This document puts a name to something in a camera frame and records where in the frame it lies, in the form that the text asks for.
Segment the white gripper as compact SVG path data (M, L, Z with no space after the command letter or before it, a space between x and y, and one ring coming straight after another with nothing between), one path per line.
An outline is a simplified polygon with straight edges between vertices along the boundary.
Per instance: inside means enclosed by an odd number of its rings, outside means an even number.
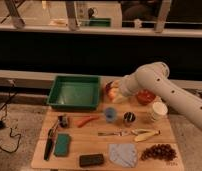
M126 76L121 79L115 80L112 83L112 89L114 93L114 97L112 99L113 103L121 103L126 101L133 93L127 87L128 79Z

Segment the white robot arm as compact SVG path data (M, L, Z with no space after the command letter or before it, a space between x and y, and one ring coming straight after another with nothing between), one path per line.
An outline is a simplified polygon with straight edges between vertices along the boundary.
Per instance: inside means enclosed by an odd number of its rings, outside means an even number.
M142 65L130 75L117 80L115 103L122 102L141 89L147 89L164 99L202 131L202 99L185 91L169 79L170 70L164 62Z

